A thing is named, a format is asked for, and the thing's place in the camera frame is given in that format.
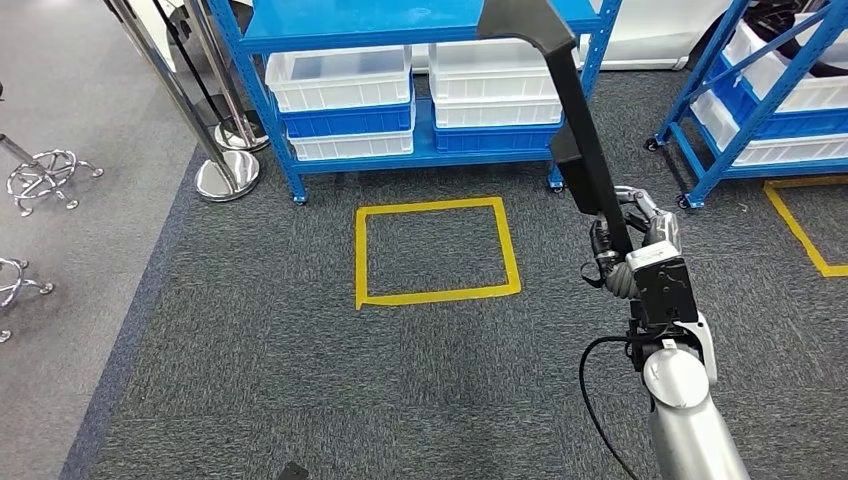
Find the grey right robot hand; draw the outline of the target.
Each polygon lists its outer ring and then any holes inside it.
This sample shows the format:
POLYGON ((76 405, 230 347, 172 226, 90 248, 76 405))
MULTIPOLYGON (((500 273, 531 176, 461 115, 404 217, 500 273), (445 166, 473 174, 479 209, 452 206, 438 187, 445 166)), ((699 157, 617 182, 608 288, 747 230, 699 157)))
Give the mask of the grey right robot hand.
POLYGON ((599 211, 590 230, 590 240, 599 278, 595 281, 610 291, 628 290, 634 282, 634 272, 681 254, 679 222, 676 215, 657 206, 650 194, 641 188, 615 186, 618 222, 599 211), (644 234, 642 246, 625 252, 626 242, 616 243, 614 227, 628 226, 644 234))

